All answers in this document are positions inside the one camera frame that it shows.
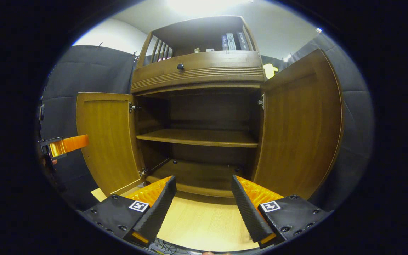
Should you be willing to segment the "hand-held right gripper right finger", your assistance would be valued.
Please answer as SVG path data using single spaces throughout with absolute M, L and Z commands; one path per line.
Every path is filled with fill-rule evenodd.
M 330 214 L 299 195 L 282 196 L 237 175 L 231 190 L 251 239 L 261 249 L 300 236 Z

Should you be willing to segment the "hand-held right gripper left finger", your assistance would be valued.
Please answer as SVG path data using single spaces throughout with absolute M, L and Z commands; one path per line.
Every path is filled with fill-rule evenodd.
M 175 176 L 167 176 L 128 196 L 113 194 L 80 215 L 110 235 L 148 248 L 156 240 L 176 192 Z

